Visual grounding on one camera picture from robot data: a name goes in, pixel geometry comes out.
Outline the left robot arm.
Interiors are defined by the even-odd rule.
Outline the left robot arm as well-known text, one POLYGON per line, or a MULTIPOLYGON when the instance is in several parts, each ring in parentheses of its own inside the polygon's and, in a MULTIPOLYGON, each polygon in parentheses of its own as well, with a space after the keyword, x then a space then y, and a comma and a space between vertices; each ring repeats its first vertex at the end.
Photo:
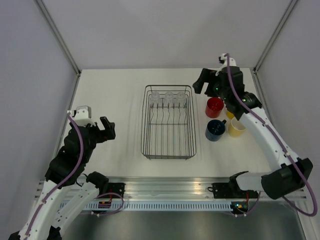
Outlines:
POLYGON ((75 195, 62 209, 60 203, 84 172, 97 144, 116 138, 115 123, 100 117, 103 129, 90 117, 68 116, 71 129, 63 146, 50 162, 42 192, 24 227, 9 236, 11 240, 60 240, 63 231, 95 198, 109 195, 109 179, 99 172, 90 173, 75 195))

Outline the blue mug dark handle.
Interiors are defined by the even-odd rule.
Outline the blue mug dark handle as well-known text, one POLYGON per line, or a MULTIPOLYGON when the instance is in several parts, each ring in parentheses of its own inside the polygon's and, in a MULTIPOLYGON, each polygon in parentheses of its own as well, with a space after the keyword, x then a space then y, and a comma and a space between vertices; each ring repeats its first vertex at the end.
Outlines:
POLYGON ((210 120, 205 129, 206 138, 211 142, 217 142, 226 131, 226 123, 225 119, 222 121, 218 119, 210 120))

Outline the yellow mug black handle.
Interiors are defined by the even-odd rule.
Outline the yellow mug black handle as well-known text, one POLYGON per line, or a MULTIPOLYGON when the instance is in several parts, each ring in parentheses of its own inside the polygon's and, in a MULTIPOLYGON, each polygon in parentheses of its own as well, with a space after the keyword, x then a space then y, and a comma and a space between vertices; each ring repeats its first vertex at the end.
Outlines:
POLYGON ((229 110, 226 110, 226 116, 227 116, 230 120, 232 120, 232 119, 235 117, 235 115, 234 115, 232 112, 230 112, 229 110))

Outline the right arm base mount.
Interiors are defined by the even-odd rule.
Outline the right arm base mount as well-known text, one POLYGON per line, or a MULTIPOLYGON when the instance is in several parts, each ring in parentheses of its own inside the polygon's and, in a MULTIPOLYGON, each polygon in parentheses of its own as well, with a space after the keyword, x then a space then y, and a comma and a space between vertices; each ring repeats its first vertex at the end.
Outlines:
POLYGON ((248 173, 242 171, 229 177, 228 182, 214 182, 207 190, 213 193, 214 199, 257 199, 258 192, 253 190, 241 190, 236 182, 236 177, 248 173))

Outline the red mug black handle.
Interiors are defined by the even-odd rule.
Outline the red mug black handle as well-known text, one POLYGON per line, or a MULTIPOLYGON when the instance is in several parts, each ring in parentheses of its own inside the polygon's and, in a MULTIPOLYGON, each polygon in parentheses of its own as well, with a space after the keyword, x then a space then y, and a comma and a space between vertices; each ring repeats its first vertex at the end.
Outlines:
POLYGON ((206 103, 205 114, 214 119, 220 116, 223 108, 224 102, 219 97, 211 97, 206 103))

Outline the pale yellow mug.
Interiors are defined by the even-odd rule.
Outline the pale yellow mug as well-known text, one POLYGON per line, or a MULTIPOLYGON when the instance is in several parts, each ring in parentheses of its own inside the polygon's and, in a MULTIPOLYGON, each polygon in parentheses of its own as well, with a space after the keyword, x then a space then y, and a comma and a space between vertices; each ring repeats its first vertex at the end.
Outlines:
POLYGON ((246 127, 234 117, 231 119, 227 131, 229 136, 237 138, 246 131, 246 127))

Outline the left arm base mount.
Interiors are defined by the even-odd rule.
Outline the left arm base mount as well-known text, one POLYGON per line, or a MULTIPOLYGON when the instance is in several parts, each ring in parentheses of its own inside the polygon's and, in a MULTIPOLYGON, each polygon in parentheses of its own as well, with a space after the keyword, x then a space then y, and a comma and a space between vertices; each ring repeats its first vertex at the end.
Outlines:
POLYGON ((124 196, 124 182, 110 182, 109 178, 103 174, 94 171, 86 176, 86 182, 92 183, 98 189, 98 199, 109 198, 120 199, 124 196))

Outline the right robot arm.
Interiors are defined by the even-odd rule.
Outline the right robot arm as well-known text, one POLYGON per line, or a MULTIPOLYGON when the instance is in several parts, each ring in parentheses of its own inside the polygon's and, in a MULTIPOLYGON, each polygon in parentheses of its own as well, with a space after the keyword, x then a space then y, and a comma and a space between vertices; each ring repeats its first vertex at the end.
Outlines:
POLYGON ((280 137, 262 103, 254 93, 245 90, 240 68, 232 66, 230 71, 232 80, 228 78, 226 67, 220 71, 204 68, 192 87, 196 94, 200 94, 204 83, 208 84, 205 95, 220 98, 227 110, 245 126, 264 153, 270 172, 243 171, 232 175, 229 194, 239 198, 246 191, 259 191, 277 200, 303 188, 313 164, 308 158, 300 158, 280 137))

